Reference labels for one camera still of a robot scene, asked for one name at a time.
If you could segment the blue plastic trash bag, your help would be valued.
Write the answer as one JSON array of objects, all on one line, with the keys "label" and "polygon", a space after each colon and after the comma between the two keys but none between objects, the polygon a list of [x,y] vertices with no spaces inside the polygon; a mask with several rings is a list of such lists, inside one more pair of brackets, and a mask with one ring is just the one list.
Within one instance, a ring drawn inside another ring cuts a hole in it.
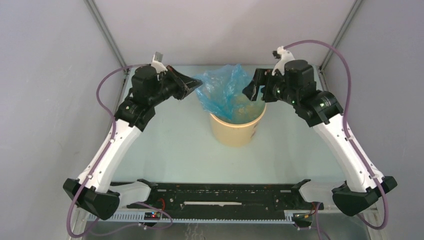
[{"label": "blue plastic trash bag", "polygon": [[256,120],[266,107],[264,101],[251,101],[242,93],[252,77],[240,64],[227,64],[193,76],[202,81],[195,92],[204,111],[235,125]]}]

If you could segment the yellow printed trash bin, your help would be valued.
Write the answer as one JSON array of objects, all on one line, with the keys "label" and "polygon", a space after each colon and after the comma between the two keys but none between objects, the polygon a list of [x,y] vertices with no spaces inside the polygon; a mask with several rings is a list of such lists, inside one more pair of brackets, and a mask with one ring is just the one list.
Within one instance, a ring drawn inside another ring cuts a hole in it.
[{"label": "yellow printed trash bin", "polygon": [[232,124],[225,122],[214,114],[209,114],[211,131],[215,139],[221,144],[229,147],[242,147],[252,141],[257,132],[257,127],[263,118],[267,106],[265,105],[260,115],[244,124]]}]

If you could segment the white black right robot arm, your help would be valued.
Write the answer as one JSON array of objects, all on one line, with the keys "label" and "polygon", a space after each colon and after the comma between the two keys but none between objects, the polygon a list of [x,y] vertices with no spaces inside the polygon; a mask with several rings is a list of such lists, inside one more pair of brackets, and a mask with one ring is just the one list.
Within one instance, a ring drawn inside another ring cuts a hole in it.
[{"label": "white black right robot arm", "polygon": [[343,125],[343,108],[329,91],[317,89],[314,68],[305,60],[291,60],[283,69],[257,68],[251,82],[242,90],[251,101],[283,101],[291,105],[328,145],[344,176],[341,183],[322,183],[305,179],[292,188],[291,204],[304,209],[310,202],[335,205],[347,216],[355,216],[376,203],[382,194],[397,186],[392,176],[384,176],[360,145],[351,144],[354,135]]}]

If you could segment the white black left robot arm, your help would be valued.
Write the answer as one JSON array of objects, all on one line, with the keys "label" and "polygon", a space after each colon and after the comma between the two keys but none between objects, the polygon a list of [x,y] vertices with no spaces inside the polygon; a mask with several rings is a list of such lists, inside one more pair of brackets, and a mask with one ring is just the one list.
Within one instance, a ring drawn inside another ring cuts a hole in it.
[{"label": "white black left robot arm", "polygon": [[108,137],[78,178],[68,178],[63,184],[75,205],[101,220],[136,202],[145,208],[156,206],[158,194],[151,190],[151,183],[136,180],[112,186],[112,178],[130,146],[155,116],[155,107],[170,97],[183,100],[202,84],[170,65],[162,70],[151,64],[138,67],[127,96],[113,115]]}]

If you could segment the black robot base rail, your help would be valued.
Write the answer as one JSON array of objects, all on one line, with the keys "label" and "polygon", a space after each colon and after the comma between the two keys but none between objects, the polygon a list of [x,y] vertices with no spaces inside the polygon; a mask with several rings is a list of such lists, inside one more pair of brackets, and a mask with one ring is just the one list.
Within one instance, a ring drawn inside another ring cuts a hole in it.
[{"label": "black robot base rail", "polygon": [[172,218],[277,220],[290,211],[308,214],[317,203],[303,200],[293,184],[152,182],[146,204]]}]

